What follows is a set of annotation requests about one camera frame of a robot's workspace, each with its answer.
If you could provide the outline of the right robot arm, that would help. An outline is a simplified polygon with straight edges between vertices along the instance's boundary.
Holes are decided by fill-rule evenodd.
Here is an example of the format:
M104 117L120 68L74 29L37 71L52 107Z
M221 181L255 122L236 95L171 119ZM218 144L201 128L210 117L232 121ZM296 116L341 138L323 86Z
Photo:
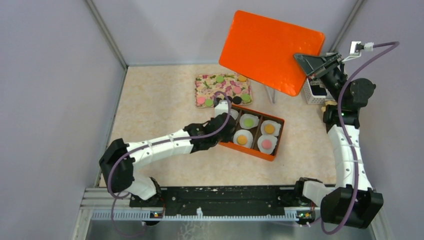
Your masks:
M320 80L337 103L325 107L322 119L334 152L335 187L331 190L320 180L301 177L293 200L299 206L314 203L324 223L365 229L384 204L383 195L368 180L359 144L360 109L368 104L376 85L367 78L349 79L338 53L296 53L294 59L307 80Z

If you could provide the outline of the pink cookie packed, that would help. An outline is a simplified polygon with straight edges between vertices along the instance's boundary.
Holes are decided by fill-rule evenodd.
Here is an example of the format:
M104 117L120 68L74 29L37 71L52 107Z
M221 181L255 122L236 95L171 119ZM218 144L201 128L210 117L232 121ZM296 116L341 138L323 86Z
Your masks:
M273 143L269 139L264 139L261 142L261 147L263 149L271 149L273 147Z

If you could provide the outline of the orange box lid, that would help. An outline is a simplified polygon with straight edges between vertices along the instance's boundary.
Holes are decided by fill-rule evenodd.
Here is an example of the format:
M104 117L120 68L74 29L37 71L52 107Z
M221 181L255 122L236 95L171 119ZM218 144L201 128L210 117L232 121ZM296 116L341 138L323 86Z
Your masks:
M237 10L218 63L296 97L305 83L306 74L294 55L319 55L325 39L325 34L317 30Z

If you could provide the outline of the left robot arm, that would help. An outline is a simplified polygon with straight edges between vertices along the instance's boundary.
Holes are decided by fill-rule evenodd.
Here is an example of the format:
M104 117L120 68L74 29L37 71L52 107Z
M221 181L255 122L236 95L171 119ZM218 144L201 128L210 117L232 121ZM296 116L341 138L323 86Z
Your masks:
M204 123L184 128L152 140L125 143L122 138L111 142L99 160L108 192L118 198L121 192L139 197L147 206L160 202L160 187L153 177L136 177L135 170L174 155L207 151L218 143L233 139L236 119L221 113Z

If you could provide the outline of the orange cookie box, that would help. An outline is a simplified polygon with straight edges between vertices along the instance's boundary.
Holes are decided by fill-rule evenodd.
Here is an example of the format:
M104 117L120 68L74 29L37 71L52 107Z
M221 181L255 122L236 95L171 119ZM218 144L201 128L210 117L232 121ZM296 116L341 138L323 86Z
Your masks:
M257 158L260 158L260 159L263 159L263 160L272 162L276 158L276 154L277 154L277 151L278 151L278 148L279 148L279 143L280 143L280 140L281 140L282 135L283 135L283 128L284 128L285 120L282 119L282 118L279 118L279 117L275 117L275 116L272 116L272 115L269 115L269 114L265 114L265 113L259 112L259 111L248 109L248 108L245 108L243 106L236 105L236 104L233 104L231 106L231 109L235 109L235 110L239 111L239 116L238 116L238 118L236 120L236 129L235 129L235 132L238 131L238 130L243 129L243 128L241 128L241 126L239 124L240 118L241 118L241 116L243 114L252 114L252 115L255 115L255 116L258 116L259 117L259 124L258 124L257 127L254 127L252 129L246 129L246 130L250 131L252 133L252 135L253 135L253 144L252 144L252 147L251 148L246 148L246 147L243 147L243 146L234 144L233 143L233 140L231 142L220 142L219 144L221 146L224 146L224 147L227 147L227 148L230 148L230 149L233 149L233 150L242 152L244 154L248 154L248 155L251 155L251 156L254 156L254 157L257 157ZM265 153L260 152L259 149L258 149L258 145L257 145L258 138L260 136L262 136L262 133L261 133L261 124L262 124L262 122L264 120L272 120L272 121L276 121L276 122L278 122L278 123L281 124L280 135L279 136L276 136L277 137L276 149L274 150L274 152L273 152L272 155L268 155L268 154L265 154Z

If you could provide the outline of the green cookie packed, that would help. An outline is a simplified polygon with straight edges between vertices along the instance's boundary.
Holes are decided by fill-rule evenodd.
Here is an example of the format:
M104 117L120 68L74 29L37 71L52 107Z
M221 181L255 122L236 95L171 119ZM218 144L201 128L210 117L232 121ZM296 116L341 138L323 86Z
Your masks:
M254 127L255 121L252 118L246 118L243 121L244 127L250 129Z

